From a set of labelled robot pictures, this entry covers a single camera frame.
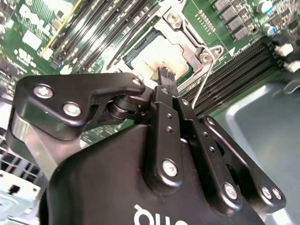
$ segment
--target white connector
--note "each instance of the white connector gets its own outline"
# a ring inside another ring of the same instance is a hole
[[[276,46],[275,47],[275,51],[277,52],[277,54],[285,57],[288,54],[290,54],[292,51],[294,50],[292,44],[285,44],[283,46]]]
[[[291,63],[285,63],[284,67],[289,72],[296,72],[298,69],[300,69],[300,61],[294,61]]]

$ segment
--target motherboard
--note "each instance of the motherboard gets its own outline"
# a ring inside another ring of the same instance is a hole
[[[130,72],[151,86],[167,67],[200,116],[297,70],[300,62],[285,59],[299,27],[298,0],[0,0],[0,85],[13,96],[28,75]],[[92,144],[132,123],[82,139]]]

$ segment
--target black memory slot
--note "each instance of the black memory slot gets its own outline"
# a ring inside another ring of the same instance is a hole
[[[228,99],[233,93],[235,93],[243,84],[251,83],[253,80],[257,78],[257,76],[263,74],[265,70],[268,70],[269,67],[266,65],[270,65],[272,60],[264,61],[263,64],[255,67],[251,74],[244,74],[242,77],[237,78],[231,85],[227,86],[223,90],[216,91],[213,96],[209,98],[209,100],[202,100],[202,103],[195,107],[195,113],[197,115],[201,115],[201,113],[209,108],[212,108],[215,105],[220,106],[224,101]]]
[[[69,29],[66,31],[66,33],[64,34],[64,36],[61,37],[61,39],[58,39],[57,42],[53,43],[52,49],[58,49],[63,43],[65,43],[65,41],[69,38],[70,34],[73,32],[74,28],[78,25],[78,23],[86,16],[88,15],[88,17],[90,16],[90,12],[92,12],[91,8],[93,7],[93,5],[96,3],[97,5],[102,4],[104,1],[107,0],[93,0],[91,1],[86,7],[84,7],[84,9],[82,10],[82,12],[76,17],[76,19],[72,22],[71,26],[69,27]]]
[[[102,52],[112,44],[115,38],[125,29],[127,24],[130,23],[130,20],[139,15],[140,10],[146,6],[147,1],[148,0],[141,0],[138,4],[130,9],[130,12],[125,17],[123,17],[118,25],[113,29],[113,32],[111,32],[104,39],[97,50],[94,51],[93,54],[86,60],[83,69],[88,69],[94,64],[94,62],[100,57]]]
[[[68,44],[64,47],[64,50],[67,54],[70,54],[76,48],[86,33],[99,20],[99,17],[107,10],[108,6],[109,2],[108,0],[105,0],[95,7],[93,13],[86,20],[86,23],[79,29],[77,35],[73,39],[69,40]]]
[[[264,43],[258,41],[209,77],[197,100],[196,115],[209,114],[228,104],[233,98],[278,70],[277,60],[273,58],[272,52]],[[198,87],[199,85],[183,97],[192,102]]]
[[[81,48],[81,50],[74,56],[74,58],[77,58],[77,62],[80,62],[82,58],[85,56],[85,54],[90,50],[90,48],[99,40],[99,38],[108,30],[108,28],[116,21],[119,15],[123,13],[123,11],[130,5],[130,1],[123,1],[117,9],[114,10],[112,14],[107,16],[101,25],[97,27],[96,33],[92,35],[92,37],[87,41],[84,45],[84,47]]]
[[[220,69],[211,74],[206,82],[205,87],[213,85],[215,82],[218,82],[233,69],[243,64],[245,61],[249,60],[253,55],[261,52],[265,47],[261,43],[255,43],[252,47],[245,50],[241,55],[233,58],[230,62],[222,66]],[[188,101],[192,101],[195,97],[201,84],[195,86],[191,91],[184,95],[184,98]]]
[[[247,91],[253,85],[255,85],[255,84],[259,83],[260,81],[262,81],[263,79],[267,78],[268,76],[270,76],[270,74],[276,72],[276,70],[277,70],[277,68],[270,67],[268,70],[266,70],[259,76],[252,78],[248,83],[237,87],[235,90],[232,90],[232,92],[228,96],[226,96],[225,98],[220,100],[218,103],[214,104],[213,106],[206,107],[202,111],[197,110],[198,111],[197,116],[199,117],[201,115],[207,115],[207,114],[213,112],[214,110],[218,109],[219,107],[222,107],[222,106],[228,104],[232,99],[234,99],[241,93]]]
[[[221,79],[218,79],[217,82],[212,82],[213,85],[207,85],[205,90],[201,94],[201,98],[197,100],[197,103],[199,101],[204,101],[207,98],[211,97],[213,93],[217,93],[221,89],[224,89],[227,85],[230,85],[234,80],[236,80],[240,76],[243,76],[247,71],[259,65],[267,57],[268,55],[265,55],[263,53],[256,55],[256,57],[253,60],[246,61],[245,63],[237,67],[235,70],[233,70],[230,75],[223,76]]]

